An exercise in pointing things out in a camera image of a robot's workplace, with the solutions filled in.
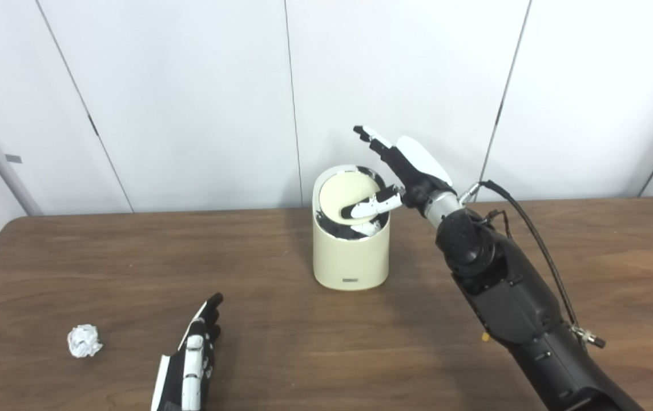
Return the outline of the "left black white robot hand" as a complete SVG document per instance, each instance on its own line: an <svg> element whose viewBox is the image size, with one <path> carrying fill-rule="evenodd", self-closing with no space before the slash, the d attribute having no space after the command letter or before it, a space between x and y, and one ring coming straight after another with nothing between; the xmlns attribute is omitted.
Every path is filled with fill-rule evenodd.
<svg viewBox="0 0 653 411"><path fill-rule="evenodd" d="M221 292L210 296L192 317L177 351L160 357L151 410L206 410L223 301Z"/></svg>

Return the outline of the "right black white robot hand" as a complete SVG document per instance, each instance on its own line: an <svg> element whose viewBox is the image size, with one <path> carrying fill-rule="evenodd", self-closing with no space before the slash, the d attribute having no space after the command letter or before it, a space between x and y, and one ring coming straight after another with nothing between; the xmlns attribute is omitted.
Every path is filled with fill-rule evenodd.
<svg viewBox="0 0 653 411"><path fill-rule="evenodd" d="M457 193L443 167L418 141L402 136L391 144L370 127L355 126L353 132L369 144L392 170L401 186L392 185L340 209L343 219L355 220L392 211L400 206L417 208L428 218L429 205L444 194Z"/></svg>

